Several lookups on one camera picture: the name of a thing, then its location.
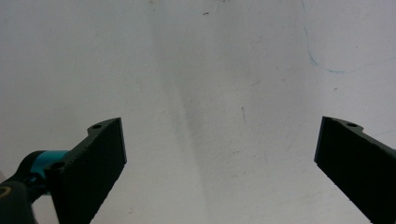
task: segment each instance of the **white surface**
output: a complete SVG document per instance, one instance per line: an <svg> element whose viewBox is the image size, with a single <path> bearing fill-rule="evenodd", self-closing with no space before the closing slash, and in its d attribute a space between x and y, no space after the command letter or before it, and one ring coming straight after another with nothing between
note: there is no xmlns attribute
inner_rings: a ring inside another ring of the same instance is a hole
<svg viewBox="0 0 396 224"><path fill-rule="evenodd" d="M395 8L1 1L0 170L122 117L128 164L92 223L369 223L313 159L323 115L396 146Z"/></svg>

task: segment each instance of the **blue pen mark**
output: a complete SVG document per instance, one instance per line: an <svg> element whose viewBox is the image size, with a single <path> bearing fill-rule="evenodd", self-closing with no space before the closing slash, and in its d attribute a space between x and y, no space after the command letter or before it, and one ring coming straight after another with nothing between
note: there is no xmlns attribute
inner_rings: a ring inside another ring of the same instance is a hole
<svg viewBox="0 0 396 224"><path fill-rule="evenodd" d="M386 62L389 62L389 61L396 60L396 56L393 56L393 57L389 57L389 58L384 59L384 60L380 60L380 61L375 62L375 63L367 63L367 64L359 66L359 67L357 67L355 69L351 69L351 70L336 70L336 69L330 69L330 68L327 68L327 67L323 66L321 63L319 63L315 59L315 57L314 57L314 55L312 53L311 46L310 46L310 41L309 41L309 33L308 33L308 29L306 28L306 14L307 14L307 10L306 10L306 6L305 6L304 0L301 0L301 3L302 3L302 6L303 6L303 10L304 10L304 32L305 32L305 37L306 37L306 42L307 42L306 47L307 47L307 52L308 52L308 55L309 55L309 60L310 60L310 62L311 62L311 64L313 66L318 67L320 69L323 69L323 70L325 70L325 71L327 71L329 73L333 73L333 74L350 74L350 73L355 73L355 72L357 72L357 71L359 71L361 69L367 68L367 67L376 66L376 65L380 65L382 63L386 63Z"/></svg>

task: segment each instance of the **black plastic part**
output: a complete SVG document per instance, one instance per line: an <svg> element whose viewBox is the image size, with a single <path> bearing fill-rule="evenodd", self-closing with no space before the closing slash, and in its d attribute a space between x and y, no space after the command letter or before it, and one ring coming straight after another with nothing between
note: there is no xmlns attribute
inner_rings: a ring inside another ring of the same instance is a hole
<svg viewBox="0 0 396 224"><path fill-rule="evenodd" d="M0 185L0 223L35 224L27 188L17 181Z"/></svg>
<svg viewBox="0 0 396 224"><path fill-rule="evenodd" d="M374 224L394 224L396 152L362 130L324 117L315 162Z"/></svg>
<svg viewBox="0 0 396 224"><path fill-rule="evenodd" d="M126 163L120 119L91 126L88 137L45 169L60 224L88 224Z"/></svg>

